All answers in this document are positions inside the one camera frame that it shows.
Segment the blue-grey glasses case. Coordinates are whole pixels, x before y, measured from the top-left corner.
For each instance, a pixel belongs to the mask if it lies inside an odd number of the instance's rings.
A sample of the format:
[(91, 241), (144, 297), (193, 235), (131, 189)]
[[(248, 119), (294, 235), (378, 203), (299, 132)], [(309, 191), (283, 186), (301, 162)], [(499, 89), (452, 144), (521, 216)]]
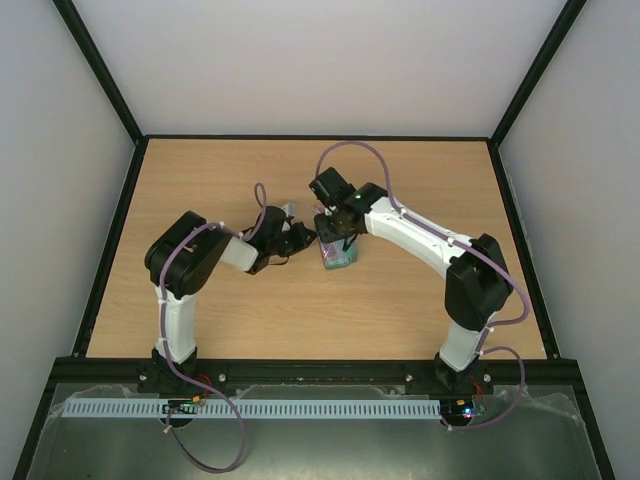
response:
[(318, 210), (314, 215), (314, 227), (324, 267), (327, 270), (346, 268), (358, 260), (356, 236), (338, 239), (330, 229), (329, 220), (330, 217), (324, 210)]

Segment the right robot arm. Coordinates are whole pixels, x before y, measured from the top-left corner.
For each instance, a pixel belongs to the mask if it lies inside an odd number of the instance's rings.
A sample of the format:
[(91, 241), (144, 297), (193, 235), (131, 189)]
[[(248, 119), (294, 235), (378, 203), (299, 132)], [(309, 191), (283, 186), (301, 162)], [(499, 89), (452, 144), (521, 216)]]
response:
[(434, 376), (443, 389), (460, 390), (471, 379), (483, 332), (514, 290), (505, 278), (508, 269), (497, 240), (448, 230), (406, 208), (379, 185), (355, 188), (333, 167), (316, 174), (309, 188), (324, 207), (314, 217), (321, 242), (340, 242), (348, 249), (357, 236), (369, 234), (442, 276), (450, 324), (434, 359)]

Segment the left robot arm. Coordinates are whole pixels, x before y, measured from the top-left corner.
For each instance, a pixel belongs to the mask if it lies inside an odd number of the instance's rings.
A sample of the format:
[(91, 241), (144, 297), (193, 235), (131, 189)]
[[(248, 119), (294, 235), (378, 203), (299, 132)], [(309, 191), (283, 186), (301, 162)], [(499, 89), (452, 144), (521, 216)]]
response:
[(255, 275), (274, 257), (287, 260), (316, 238), (314, 230), (296, 222), (284, 207), (264, 207), (256, 224), (239, 233), (185, 212), (144, 259), (158, 300), (159, 336), (151, 360), (140, 371), (138, 390), (181, 395), (204, 383), (197, 367), (197, 296), (218, 265)]

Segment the pink sunglasses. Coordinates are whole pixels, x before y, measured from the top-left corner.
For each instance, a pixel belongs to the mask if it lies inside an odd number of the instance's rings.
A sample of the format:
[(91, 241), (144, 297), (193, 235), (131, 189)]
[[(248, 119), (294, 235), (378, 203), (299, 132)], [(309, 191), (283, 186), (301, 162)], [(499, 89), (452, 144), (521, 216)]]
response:
[(320, 243), (322, 260), (327, 269), (342, 268), (351, 263), (349, 253), (343, 250), (343, 243), (343, 240)]

